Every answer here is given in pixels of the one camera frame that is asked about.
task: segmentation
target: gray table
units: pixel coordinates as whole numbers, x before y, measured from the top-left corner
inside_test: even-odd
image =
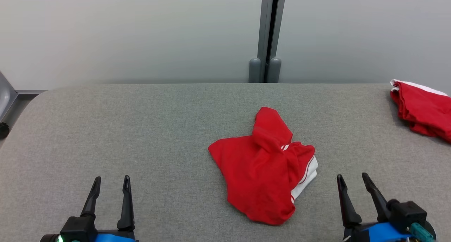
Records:
[[[136,237],[146,241],[340,241],[335,177],[364,221],[377,214],[361,178],[387,199],[414,200],[439,237],[451,236],[451,146],[396,116],[390,85],[92,85],[36,97],[0,149],[2,241],[36,242],[79,215],[102,177],[98,229],[121,214],[130,175]],[[278,227],[227,202],[207,147],[251,133],[261,106],[279,111],[294,140],[316,147],[318,176]]]

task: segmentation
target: white stripe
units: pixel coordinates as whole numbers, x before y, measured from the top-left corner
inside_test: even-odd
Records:
[[[393,86],[395,86],[395,82],[405,83],[405,84],[407,84],[407,85],[411,85],[411,86],[420,88],[420,89],[422,89],[422,90],[424,90],[424,91],[427,91],[427,92],[430,92],[430,93],[434,93],[434,94],[438,94],[438,95],[442,95],[442,96],[448,96],[448,95],[446,95],[446,93],[443,93],[443,92],[441,92],[441,91],[437,91],[436,89],[429,88],[429,87],[427,87],[427,86],[419,85],[419,84],[416,84],[416,83],[404,82],[404,81],[399,81],[399,80],[393,79],[393,80],[390,81],[390,84],[393,85]],[[399,91],[399,87],[398,87],[398,86],[393,87],[393,88],[391,89],[391,91]]]
[[[316,160],[316,153],[313,155],[312,159],[309,161],[304,177],[299,181],[299,184],[292,189],[291,196],[296,200],[299,194],[305,189],[305,187],[316,177],[318,168],[318,161]]]

